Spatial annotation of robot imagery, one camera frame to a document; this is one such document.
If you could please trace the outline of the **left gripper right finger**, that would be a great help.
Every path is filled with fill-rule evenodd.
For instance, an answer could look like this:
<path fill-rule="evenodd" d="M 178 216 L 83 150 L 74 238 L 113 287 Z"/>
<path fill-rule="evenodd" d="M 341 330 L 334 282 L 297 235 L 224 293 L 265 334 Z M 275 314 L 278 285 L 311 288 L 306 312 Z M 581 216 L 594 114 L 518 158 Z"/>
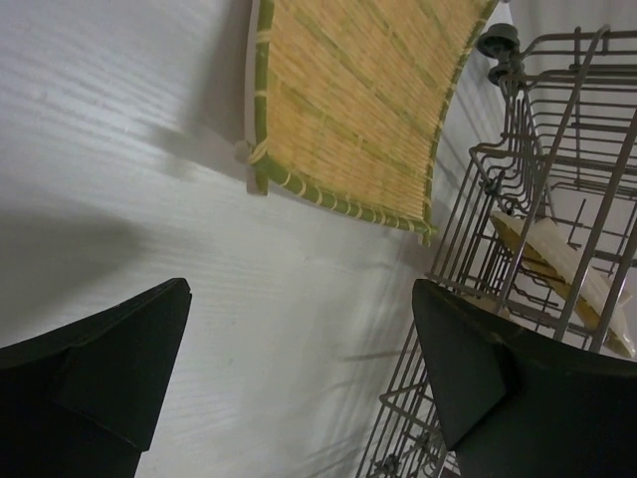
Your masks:
<path fill-rule="evenodd" d="M 550 339 L 419 279 L 412 309 L 465 477 L 632 477 L 636 365 Z"/>

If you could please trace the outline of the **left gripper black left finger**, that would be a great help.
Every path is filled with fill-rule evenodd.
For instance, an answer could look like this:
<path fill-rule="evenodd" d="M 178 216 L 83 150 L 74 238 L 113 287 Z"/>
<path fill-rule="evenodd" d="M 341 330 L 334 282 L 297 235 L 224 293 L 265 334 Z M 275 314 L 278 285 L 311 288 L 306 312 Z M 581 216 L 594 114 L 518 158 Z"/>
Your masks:
<path fill-rule="evenodd" d="M 132 477 L 148 451 L 191 289 L 167 280 L 1 350 L 4 477 Z"/>

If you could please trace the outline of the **shovel-shaped woven bamboo plate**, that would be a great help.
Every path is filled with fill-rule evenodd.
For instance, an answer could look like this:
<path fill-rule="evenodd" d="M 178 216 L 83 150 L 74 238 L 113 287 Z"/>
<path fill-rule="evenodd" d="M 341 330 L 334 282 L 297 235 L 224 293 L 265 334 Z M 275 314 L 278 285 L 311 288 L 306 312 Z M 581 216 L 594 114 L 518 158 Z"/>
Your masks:
<path fill-rule="evenodd" d="M 515 252 L 526 221 L 501 211 L 493 212 L 490 219 L 503 243 L 510 251 Z M 581 258 L 582 254 L 566 243 L 559 228 L 550 218 L 542 218 L 531 225 L 522 262 L 527 268 L 540 274 L 564 300 L 568 298 Z M 586 273 L 574 312 L 587 329 L 594 331 L 599 325 L 612 284 L 612 279 L 594 268 Z M 626 359 L 632 359 L 636 355 L 636 346 L 623 310 L 623 306 L 631 299 L 632 293 L 628 289 L 619 295 L 603 343 L 607 349 Z"/>

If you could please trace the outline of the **rectangular woven bamboo plate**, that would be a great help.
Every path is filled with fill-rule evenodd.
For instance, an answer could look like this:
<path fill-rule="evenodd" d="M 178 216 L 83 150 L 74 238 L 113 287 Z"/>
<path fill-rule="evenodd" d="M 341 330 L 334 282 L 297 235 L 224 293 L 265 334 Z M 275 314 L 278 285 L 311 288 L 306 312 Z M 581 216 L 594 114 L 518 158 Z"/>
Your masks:
<path fill-rule="evenodd" d="M 256 1 L 237 158 L 278 186 L 428 243 L 444 121 L 493 1 Z"/>

